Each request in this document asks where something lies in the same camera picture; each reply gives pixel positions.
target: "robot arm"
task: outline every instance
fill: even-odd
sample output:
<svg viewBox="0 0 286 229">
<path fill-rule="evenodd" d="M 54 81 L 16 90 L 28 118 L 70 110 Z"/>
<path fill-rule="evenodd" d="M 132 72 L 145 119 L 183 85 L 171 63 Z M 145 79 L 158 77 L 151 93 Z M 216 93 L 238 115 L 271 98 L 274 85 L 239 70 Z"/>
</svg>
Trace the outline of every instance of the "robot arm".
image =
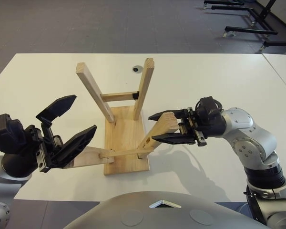
<svg viewBox="0 0 286 229">
<path fill-rule="evenodd" d="M 212 97 L 202 98 L 195 110 L 170 112 L 181 119 L 180 133 L 154 136 L 154 140 L 205 146 L 208 137 L 225 139 L 245 168 L 245 193 L 254 218 L 271 228 L 286 227 L 286 179 L 271 133 L 259 127 L 248 112 L 236 107 L 224 111 Z M 162 113 L 149 119 L 158 120 Z"/>
<path fill-rule="evenodd" d="M 0 229 L 9 222 L 9 206 L 34 170 L 46 173 L 52 168 L 64 168 L 92 140 L 95 125 L 65 144 L 51 131 L 51 122 L 69 110 L 75 98 L 70 95 L 57 99 L 36 116 L 44 136 L 34 125 L 24 130 L 19 120 L 12 120 L 8 114 L 0 115 L 0 151 L 5 153 L 0 156 Z"/>
</svg>

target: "wooden dowel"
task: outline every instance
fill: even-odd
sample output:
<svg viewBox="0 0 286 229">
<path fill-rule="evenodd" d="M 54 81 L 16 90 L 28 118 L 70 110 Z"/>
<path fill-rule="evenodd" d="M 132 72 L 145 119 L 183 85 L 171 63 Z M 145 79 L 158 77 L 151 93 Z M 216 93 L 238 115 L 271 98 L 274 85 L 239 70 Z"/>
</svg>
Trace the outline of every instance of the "wooden dowel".
<svg viewBox="0 0 286 229">
<path fill-rule="evenodd" d="M 146 97 L 148 86 L 152 78 L 153 70 L 154 70 L 153 58 L 147 58 L 144 63 L 141 81 L 139 85 L 139 98 L 138 100 L 135 101 L 135 104 L 134 104 L 134 110 L 133 110 L 134 120 L 138 120 L 140 116 L 140 112 L 142 110 L 142 106 L 144 103 L 144 99 Z"/>
<path fill-rule="evenodd" d="M 105 118 L 108 120 L 108 122 L 113 123 L 114 122 L 113 113 L 109 105 L 102 100 L 101 90 L 99 89 L 99 86 L 95 82 L 92 74 L 90 73 L 85 63 L 82 62 L 77 64 L 76 74 L 78 75 L 82 83 L 85 85 L 88 92 L 95 100 L 96 104 L 98 105 L 98 107 L 104 114 Z"/>
<path fill-rule="evenodd" d="M 131 149 L 131 150 L 119 150 L 119 151 L 109 151 L 99 154 L 99 158 L 106 158 L 112 156 L 126 156 L 126 155 L 133 155 L 133 154 L 143 154 L 143 153 L 150 153 L 153 151 L 153 148 L 141 148 L 141 149 Z"/>
<path fill-rule="evenodd" d="M 84 150 L 64 168 L 76 168 L 112 163 L 114 162 L 114 157 L 99 158 L 99 154 L 110 152 L 113 152 L 113 150 L 86 146 Z"/>
<path fill-rule="evenodd" d="M 179 129 L 177 118 L 174 116 L 173 112 L 163 113 L 156 124 L 145 136 L 143 141 L 139 144 L 138 149 L 140 148 L 150 148 L 156 149 L 161 142 L 157 142 L 152 139 L 152 136 L 163 135 L 168 133 L 174 133 Z M 138 154 L 139 158 L 143 158 L 150 153 L 141 153 Z"/>
<path fill-rule="evenodd" d="M 133 100 L 133 94 L 136 94 L 136 93 L 137 92 L 102 94 L 101 98 L 103 99 L 104 102 Z"/>
</svg>

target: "white wall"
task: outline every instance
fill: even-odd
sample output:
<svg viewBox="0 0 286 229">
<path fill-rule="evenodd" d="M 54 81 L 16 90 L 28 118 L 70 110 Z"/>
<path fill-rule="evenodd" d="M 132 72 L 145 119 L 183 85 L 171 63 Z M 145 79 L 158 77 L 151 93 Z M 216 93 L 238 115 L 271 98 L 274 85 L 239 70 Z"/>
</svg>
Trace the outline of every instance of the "white wall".
<svg viewBox="0 0 286 229">
<path fill-rule="evenodd" d="M 266 6 L 269 0 L 257 0 L 263 6 Z M 286 0 L 276 0 L 271 8 L 271 12 L 286 23 Z"/>
</svg>

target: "black bracket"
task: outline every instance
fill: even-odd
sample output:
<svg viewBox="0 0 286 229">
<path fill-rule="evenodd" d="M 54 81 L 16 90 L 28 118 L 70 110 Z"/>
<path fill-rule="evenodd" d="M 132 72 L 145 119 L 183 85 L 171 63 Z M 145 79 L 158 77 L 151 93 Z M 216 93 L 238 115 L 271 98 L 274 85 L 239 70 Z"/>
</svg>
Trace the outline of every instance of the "black bracket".
<svg viewBox="0 0 286 229">
<path fill-rule="evenodd" d="M 133 99 L 137 100 L 139 98 L 139 91 L 137 93 L 133 93 Z"/>
</svg>

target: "light wood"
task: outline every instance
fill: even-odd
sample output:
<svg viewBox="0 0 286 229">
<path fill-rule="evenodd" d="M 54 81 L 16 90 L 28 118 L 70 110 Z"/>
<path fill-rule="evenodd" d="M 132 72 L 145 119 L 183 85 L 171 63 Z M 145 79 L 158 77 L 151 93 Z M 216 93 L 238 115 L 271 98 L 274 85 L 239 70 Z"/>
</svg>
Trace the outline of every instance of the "light wood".
<svg viewBox="0 0 286 229">
<path fill-rule="evenodd" d="M 133 120 L 133 106 L 113 107 L 114 123 L 105 121 L 105 149 L 126 151 L 136 149 L 144 138 L 142 117 Z M 149 170 L 148 157 L 116 156 L 114 163 L 104 165 L 104 175 Z"/>
<path fill-rule="evenodd" d="M 178 121 L 173 112 L 163 113 L 156 124 L 145 136 L 138 148 L 154 148 L 156 149 L 161 142 L 152 139 L 152 136 L 174 133 L 179 129 Z M 138 154 L 139 158 L 145 158 L 149 153 Z"/>
<path fill-rule="evenodd" d="M 133 94 L 135 94 L 135 93 L 137 93 L 137 92 L 122 92 L 122 93 L 102 94 L 101 97 L 102 97 L 104 102 L 133 100 Z"/>
<path fill-rule="evenodd" d="M 99 164 L 106 164 L 114 162 L 114 157 L 99 158 L 99 154 L 111 153 L 112 150 L 100 149 L 95 147 L 86 146 L 84 150 L 77 155 L 69 164 L 64 168 L 76 168 L 83 166 L 93 166 Z"/>
<path fill-rule="evenodd" d="M 133 109 L 134 120 L 138 120 L 140 116 L 144 99 L 146 97 L 147 89 L 152 78 L 153 70 L 154 70 L 153 58 L 147 58 L 144 63 L 141 81 L 139 85 L 139 97 L 134 104 L 134 109 Z"/>
<path fill-rule="evenodd" d="M 108 151 L 99 154 L 99 158 L 106 158 L 112 156 L 126 156 L 126 155 L 136 155 L 143 153 L 151 153 L 153 148 L 141 148 L 141 149 L 130 149 L 130 150 L 119 150 L 119 151 Z"/>
<path fill-rule="evenodd" d="M 99 86 L 95 82 L 92 74 L 90 73 L 88 67 L 84 62 L 77 64 L 76 74 L 78 75 L 82 83 L 85 85 L 92 98 L 95 100 L 96 104 L 104 114 L 105 118 L 108 120 L 108 122 L 112 123 L 114 121 L 113 113 L 109 105 L 102 100 L 101 90 L 99 89 Z"/>
</svg>

